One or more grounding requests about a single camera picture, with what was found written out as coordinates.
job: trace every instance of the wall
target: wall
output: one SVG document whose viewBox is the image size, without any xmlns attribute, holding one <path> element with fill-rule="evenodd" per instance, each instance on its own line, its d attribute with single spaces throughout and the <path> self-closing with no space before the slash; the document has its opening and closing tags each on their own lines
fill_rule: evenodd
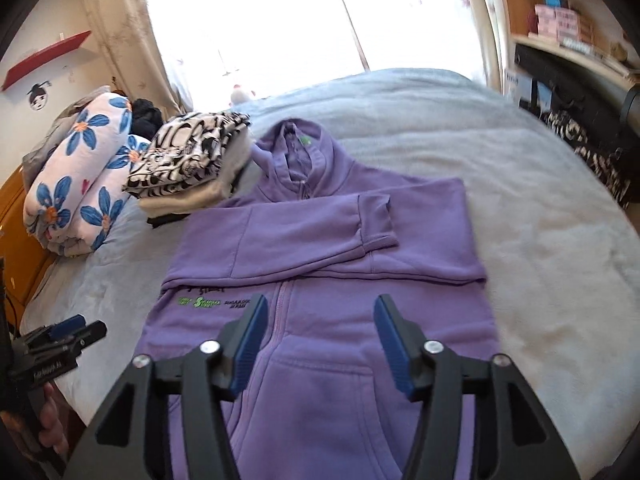
<svg viewBox="0 0 640 480">
<path fill-rule="evenodd" d="M 40 0 L 0 61 L 0 82 L 16 63 L 60 40 L 89 29 L 82 0 Z M 33 110 L 28 94 L 34 84 L 51 83 L 41 110 Z M 22 156 L 44 137 L 53 119 L 73 101 L 111 74 L 93 36 L 79 50 L 61 56 L 0 92 L 0 186 L 20 164 Z"/>
</svg>

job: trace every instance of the sunlight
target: sunlight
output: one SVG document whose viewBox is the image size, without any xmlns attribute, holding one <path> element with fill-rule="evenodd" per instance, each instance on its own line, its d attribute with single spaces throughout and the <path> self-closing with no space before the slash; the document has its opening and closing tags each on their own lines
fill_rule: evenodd
<svg viewBox="0 0 640 480">
<path fill-rule="evenodd" d="M 362 72 L 342 0 L 147 0 L 162 58 L 197 110 Z M 432 67 L 484 82 L 464 0 L 345 0 L 372 70 Z"/>
</svg>

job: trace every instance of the hood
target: hood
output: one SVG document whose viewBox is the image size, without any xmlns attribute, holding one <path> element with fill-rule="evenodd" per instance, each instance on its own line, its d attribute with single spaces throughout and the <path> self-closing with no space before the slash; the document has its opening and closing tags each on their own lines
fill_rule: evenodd
<svg viewBox="0 0 640 480">
<path fill-rule="evenodd" d="M 355 162 L 322 126 L 304 119 L 272 126 L 252 157 L 264 172 L 257 186 L 272 202 L 332 195 Z"/>
</svg>

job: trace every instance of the light blue blanket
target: light blue blanket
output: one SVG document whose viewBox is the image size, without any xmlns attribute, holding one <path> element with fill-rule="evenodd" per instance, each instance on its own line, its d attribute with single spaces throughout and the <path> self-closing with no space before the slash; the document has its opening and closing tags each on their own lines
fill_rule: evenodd
<svg viewBox="0 0 640 480">
<path fill-rule="evenodd" d="M 584 478 L 615 458 L 640 419 L 640 239 L 571 149 L 498 94 L 435 70 L 351 76 L 238 110 L 256 136 L 301 117 L 365 164 L 461 177 L 504 350 Z M 104 245 L 60 261 L 28 307 L 23 330 L 73 314 L 109 328 L 58 381 L 85 422 L 131 358 L 182 229 L 152 230 L 129 200 Z"/>
</svg>

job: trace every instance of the blue gripper pad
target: blue gripper pad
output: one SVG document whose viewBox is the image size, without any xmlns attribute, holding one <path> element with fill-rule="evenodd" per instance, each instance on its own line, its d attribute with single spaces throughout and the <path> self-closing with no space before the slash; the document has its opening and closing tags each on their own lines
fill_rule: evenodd
<svg viewBox="0 0 640 480">
<path fill-rule="evenodd" d="M 260 343 L 269 322 L 267 299 L 261 294 L 255 294 L 248 309 L 254 305 L 255 309 L 248 320 L 246 329 L 238 343 L 238 350 L 233 357 L 234 371 L 229 390 L 235 396 L 238 396 L 249 383 L 249 377 L 254 369 L 255 359 L 260 350 Z"/>
<path fill-rule="evenodd" d="M 399 312 L 391 297 L 388 294 L 378 296 L 373 306 L 373 321 L 378 329 L 378 336 L 385 351 L 389 368 L 391 368 L 396 388 L 411 399 L 415 393 L 415 385 L 411 377 L 410 350 L 402 341 L 393 319 L 396 316 L 393 314 L 397 314 L 399 317 Z"/>
<path fill-rule="evenodd" d="M 49 329 L 49 338 L 52 341 L 59 341 L 66 336 L 72 334 L 76 330 L 84 328 L 86 326 L 86 321 L 84 317 L 80 314 L 76 316 L 70 317 L 69 319 L 65 319 L 60 323 L 52 325 Z"/>
</svg>

